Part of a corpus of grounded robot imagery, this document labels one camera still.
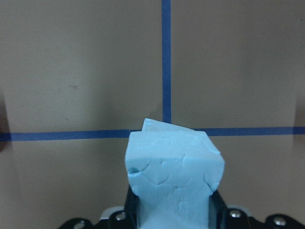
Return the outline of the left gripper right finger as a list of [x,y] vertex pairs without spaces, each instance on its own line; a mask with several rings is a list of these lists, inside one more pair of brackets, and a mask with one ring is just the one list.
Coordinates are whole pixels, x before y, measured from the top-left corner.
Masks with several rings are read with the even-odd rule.
[[216,190],[209,197],[209,211],[208,211],[208,227],[209,229],[222,229],[224,223],[224,213],[226,212],[226,204]]

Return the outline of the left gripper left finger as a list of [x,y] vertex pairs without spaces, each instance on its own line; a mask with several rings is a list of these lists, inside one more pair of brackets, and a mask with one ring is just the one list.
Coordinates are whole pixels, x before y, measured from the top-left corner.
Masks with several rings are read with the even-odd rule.
[[124,211],[128,212],[132,216],[135,229],[138,228],[138,206],[139,197],[133,193],[131,186],[128,186],[126,200],[124,203]]

